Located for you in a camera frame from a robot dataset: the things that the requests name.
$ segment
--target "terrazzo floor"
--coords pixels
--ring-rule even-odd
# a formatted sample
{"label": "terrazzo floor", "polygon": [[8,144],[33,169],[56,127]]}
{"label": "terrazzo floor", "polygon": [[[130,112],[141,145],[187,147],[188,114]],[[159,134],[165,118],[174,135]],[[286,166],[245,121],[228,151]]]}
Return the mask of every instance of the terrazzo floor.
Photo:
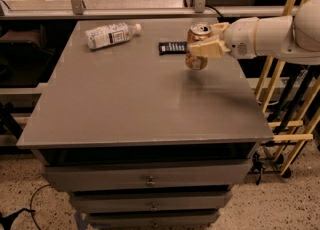
{"label": "terrazzo floor", "polygon": [[[316,141],[308,143],[298,160],[291,165],[290,179],[265,174],[257,186],[257,175],[248,175],[243,183],[233,187],[233,197],[220,210],[221,216],[211,227],[167,229],[320,229],[320,152],[317,145]],[[0,156],[0,212],[3,216],[23,207],[29,208],[34,192],[47,184],[40,175],[41,169],[41,163],[31,155]],[[45,187],[34,196],[32,208],[36,210],[34,217],[42,230],[77,229],[75,210],[69,204],[66,193]],[[12,226],[12,230],[37,229],[26,212],[20,214]]]}

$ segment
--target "plastic bottle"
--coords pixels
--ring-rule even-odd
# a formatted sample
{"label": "plastic bottle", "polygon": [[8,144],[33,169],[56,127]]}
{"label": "plastic bottle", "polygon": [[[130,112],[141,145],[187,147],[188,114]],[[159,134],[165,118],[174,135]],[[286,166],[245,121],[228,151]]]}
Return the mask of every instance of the plastic bottle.
{"label": "plastic bottle", "polygon": [[90,49],[98,49],[117,43],[129,41],[134,35],[140,34],[141,25],[128,25],[124,22],[100,26],[85,32]]}

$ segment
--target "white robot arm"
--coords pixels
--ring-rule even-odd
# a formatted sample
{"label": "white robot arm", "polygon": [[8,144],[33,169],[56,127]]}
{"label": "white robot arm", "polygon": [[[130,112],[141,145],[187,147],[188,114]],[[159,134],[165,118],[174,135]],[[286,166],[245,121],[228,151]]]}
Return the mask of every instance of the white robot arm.
{"label": "white robot arm", "polygon": [[220,57],[228,52],[237,59],[270,55],[290,63],[320,64],[320,0],[304,4],[294,19],[253,17],[239,19],[222,29],[221,24],[212,27],[212,37],[190,44],[192,54]]}

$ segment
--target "soda can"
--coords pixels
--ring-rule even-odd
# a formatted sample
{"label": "soda can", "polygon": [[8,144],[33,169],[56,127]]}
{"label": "soda can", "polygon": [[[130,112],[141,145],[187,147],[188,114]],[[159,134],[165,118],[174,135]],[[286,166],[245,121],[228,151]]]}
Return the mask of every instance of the soda can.
{"label": "soda can", "polygon": [[[188,31],[187,42],[203,41],[211,36],[211,26],[207,22],[195,23]],[[194,56],[189,51],[186,54],[186,65],[192,70],[202,70],[208,64],[207,57]]]}

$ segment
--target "gray table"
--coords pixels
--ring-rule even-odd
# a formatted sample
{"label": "gray table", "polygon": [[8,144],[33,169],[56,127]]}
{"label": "gray table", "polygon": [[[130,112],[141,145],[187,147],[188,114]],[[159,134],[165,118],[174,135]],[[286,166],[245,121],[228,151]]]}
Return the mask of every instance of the gray table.
{"label": "gray table", "polygon": [[[103,227],[214,222],[232,184],[250,168],[256,142],[272,139],[235,59],[209,59],[206,69],[193,71],[184,55],[159,56],[159,42],[186,40],[198,21],[203,19],[127,20],[141,23],[141,36],[97,51],[87,47],[85,30],[115,21],[76,25],[18,146],[42,160],[44,176],[56,189],[106,192],[72,195],[90,222]],[[160,200],[163,207],[152,210],[152,199],[158,204],[159,197],[173,198],[179,188],[187,202]],[[115,214],[120,211],[109,193],[115,190],[125,192],[120,196],[125,204],[129,195],[141,206]],[[190,208],[190,197],[200,199],[201,190],[215,204],[193,201]],[[141,200],[145,192],[147,202]],[[95,201],[103,205],[97,208]],[[146,214],[150,206],[155,214]]]}

